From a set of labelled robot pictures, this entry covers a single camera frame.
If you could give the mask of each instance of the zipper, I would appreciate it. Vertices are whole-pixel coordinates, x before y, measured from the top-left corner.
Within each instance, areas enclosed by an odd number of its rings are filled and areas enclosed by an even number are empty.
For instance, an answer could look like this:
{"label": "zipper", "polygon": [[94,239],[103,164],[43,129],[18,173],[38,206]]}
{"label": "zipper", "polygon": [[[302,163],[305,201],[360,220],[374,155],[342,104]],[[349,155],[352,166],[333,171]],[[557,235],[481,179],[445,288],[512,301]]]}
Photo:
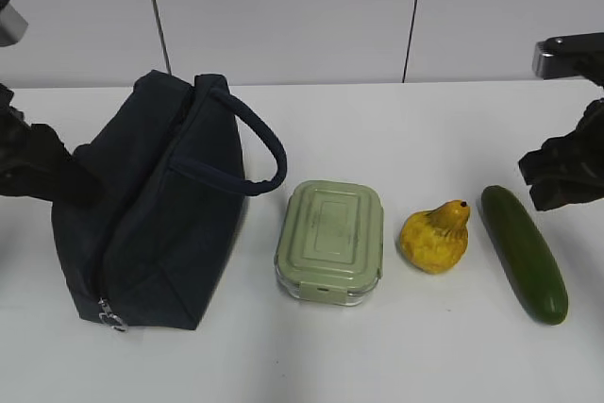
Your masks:
{"label": "zipper", "polygon": [[168,131],[159,143],[158,151],[155,156],[151,159],[150,164],[143,172],[141,178],[134,185],[134,190],[131,192],[130,197],[122,203],[122,206],[116,211],[111,218],[109,225],[105,231],[105,234],[99,242],[99,246],[96,252],[96,265],[92,272],[92,293],[96,296],[97,304],[99,306],[98,317],[104,325],[107,325],[119,332],[127,332],[128,324],[116,313],[113,312],[109,301],[107,299],[107,286],[105,282],[105,276],[103,274],[103,263],[105,260],[105,254],[109,248],[109,244],[113,239],[116,227],[120,224],[120,221],[124,218],[126,213],[132,208],[135,202],[139,199],[141,192],[143,191],[144,185],[150,175],[155,171],[156,167],[163,156],[167,145],[178,133],[182,125],[184,124],[194,101],[194,88],[191,87],[186,99],[182,102],[180,110],[175,116],[172,124],[168,127]]}

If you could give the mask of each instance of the white wall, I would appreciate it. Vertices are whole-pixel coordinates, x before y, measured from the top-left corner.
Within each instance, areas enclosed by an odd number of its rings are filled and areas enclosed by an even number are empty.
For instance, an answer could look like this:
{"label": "white wall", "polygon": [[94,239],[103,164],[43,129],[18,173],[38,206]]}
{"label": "white wall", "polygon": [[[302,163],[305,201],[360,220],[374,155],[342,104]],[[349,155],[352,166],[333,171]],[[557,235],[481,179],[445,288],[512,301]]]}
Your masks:
{"label": "white wall", "polygon": [[[150,0],[13,0],[13,87],[129,86],[164,68]],[[159,0],[175,74],[233,84],[397,82],[413,0]],[[418,0],[408,81],[531,78],[535,42],[604,31],[601,0]]]}
{"label": "white wall", "polygon": [[29,22],[0,48],[0,81],[13,87],[131,85],[163,68],[150,0],[12,0]]}
{"label": "white wall", "polygon": [[536,42],[600,31],[602,0],[419,0],[407,80],[531,78]]}
{"label": "white wall", "polygon": [[158,0],[175,74],[399,82],[413,0]]}

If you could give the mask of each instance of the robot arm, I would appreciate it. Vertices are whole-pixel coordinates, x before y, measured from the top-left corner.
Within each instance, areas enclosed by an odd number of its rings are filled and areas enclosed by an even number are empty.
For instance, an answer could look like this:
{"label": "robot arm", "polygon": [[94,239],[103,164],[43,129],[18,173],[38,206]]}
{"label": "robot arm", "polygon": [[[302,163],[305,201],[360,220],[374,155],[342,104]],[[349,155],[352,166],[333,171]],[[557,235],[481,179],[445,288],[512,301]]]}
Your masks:
{"label": "robot arm", "polygon": [[[538,42],[533,61],[543,79],[583,76],[604,87],[604,33]],[[537,210],[604,197],[604,98],[592,102],[577,127],[548,139],[518,163]]]}
{"label": "robot arm", "polygon": [[[18,42],[26,29],[10,0],[0,0],[0,47]],[[95,204],[103,193],[100,181],[70,155],[52,127],[28,125],[10,105],[13,95],[0,84],[0,194]]]}

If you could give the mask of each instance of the green lid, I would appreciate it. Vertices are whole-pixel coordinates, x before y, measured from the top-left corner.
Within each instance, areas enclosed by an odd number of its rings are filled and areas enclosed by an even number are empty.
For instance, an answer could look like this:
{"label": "green lid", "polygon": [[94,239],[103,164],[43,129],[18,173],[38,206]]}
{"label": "green lid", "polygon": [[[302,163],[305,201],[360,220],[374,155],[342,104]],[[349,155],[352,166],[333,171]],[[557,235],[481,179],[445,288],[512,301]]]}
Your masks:
{"label": "green lid", "polygon": [[383,209],[358,184],[307,181],[287,209],[277,248],[281,283],[296,297],[353,305],[381,277]]}

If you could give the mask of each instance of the yellow gourd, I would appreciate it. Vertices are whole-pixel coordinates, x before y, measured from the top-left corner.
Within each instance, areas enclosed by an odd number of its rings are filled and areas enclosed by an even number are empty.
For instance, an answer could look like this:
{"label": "yellow gourd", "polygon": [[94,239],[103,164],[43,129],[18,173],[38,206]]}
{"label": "yellow gourd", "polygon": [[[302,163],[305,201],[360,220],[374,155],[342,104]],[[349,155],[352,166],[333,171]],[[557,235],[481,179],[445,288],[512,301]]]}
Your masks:
{"label": "yellow gourd", "polygon": [[461,200],[412,214],[400,233],[403,255],[427,273],[451,269],[468,246],[470,207]]}

